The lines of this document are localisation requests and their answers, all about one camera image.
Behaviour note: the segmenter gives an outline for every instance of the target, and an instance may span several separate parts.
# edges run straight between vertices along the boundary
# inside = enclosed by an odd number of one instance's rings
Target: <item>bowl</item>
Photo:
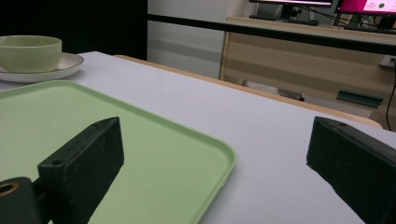
[[[62,40],[43,35],[0,36],[0,66],[10,73],[54,71],[62,55]]]

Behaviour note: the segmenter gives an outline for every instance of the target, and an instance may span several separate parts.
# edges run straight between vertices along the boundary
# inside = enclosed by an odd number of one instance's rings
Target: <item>plate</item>
[[[52,72],[43,73],[9,73],[0,72],[0,79],[4,81],[33,83],[41,81],[49,81],[68,77],[75,74],[81,67],[84,59],[76,54],[62,53],[58,68]]]

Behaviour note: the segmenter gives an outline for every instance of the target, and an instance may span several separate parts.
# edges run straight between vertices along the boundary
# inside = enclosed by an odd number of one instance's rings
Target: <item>tray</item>
[[[54,150],[116,116],[125,164],[90,223],[199,222],[235,165],[233,150],[70,81],[0,92],[0,179],[37,179],[36,166]]]

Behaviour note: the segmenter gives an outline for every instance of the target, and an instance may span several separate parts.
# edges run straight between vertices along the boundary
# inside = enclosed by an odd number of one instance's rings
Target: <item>wall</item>
[[[245,15],[246,0],[149,0],[148,14],[225,22]],[[219,78],[224,32],[148,22],[148,61]]]
[[[148,11],[143,1],[2,2],[0,35],[50,35],[63,52],[101,51],[146,60]]]

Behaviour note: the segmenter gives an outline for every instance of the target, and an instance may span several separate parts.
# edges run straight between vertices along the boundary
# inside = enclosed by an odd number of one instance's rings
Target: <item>white table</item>
[[[306,165],[315,116],[396,147],[396,133],[99,52],[69,80],[229,144],[237,164],[203,223],[362,223]],[[0,81],[0,91],[23,84]]]

